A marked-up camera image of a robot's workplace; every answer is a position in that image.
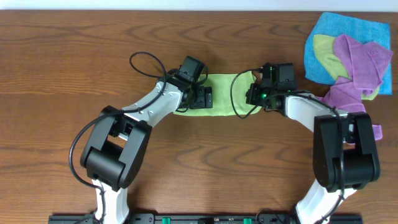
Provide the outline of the light green cloth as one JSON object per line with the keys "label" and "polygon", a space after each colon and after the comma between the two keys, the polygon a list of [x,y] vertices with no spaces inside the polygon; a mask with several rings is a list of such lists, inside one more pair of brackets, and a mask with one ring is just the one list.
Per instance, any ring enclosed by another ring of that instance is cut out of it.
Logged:
{"label": "light green cloth", "polygon": [[[180,113],[174,111],[174,114],[180,116],[234,116],[235,112],[231,105],[230,87],[236,77],[236,74],[209,74],[204,86],[210,86],[213,89],[213,107],[210,109],[194,109]],[[256,77],[251,72],[242,73],[233,85],[233,102],[236,112],[244,116],[249,113],[254,105],[246,103],[246,92]]]}

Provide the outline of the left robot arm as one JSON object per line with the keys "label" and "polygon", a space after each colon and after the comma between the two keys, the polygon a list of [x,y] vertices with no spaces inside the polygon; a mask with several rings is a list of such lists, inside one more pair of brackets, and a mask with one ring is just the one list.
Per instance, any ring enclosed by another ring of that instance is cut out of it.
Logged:
{"label": "left robot arm", "polygon": [[190,109],[212,108],[212,89],[173,78],[159,80],[138,102],[121,110],[107,106],[101,111],[80,157],[96,189],[96,223],[127,220],[127,189],[141,168],[152,128],[184,101]]}

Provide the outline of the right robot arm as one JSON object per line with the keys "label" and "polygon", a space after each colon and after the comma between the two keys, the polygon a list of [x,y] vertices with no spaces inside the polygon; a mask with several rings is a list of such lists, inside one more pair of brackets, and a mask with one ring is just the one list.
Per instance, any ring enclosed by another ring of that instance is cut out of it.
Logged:
{"label": "right robot arm", "polygon": [[313,133],[315,181],[284,223],[329,223],[347,197],[381,172],[369,115],[338,110],[306,90],[252,84],[246,102],[277,111]]}

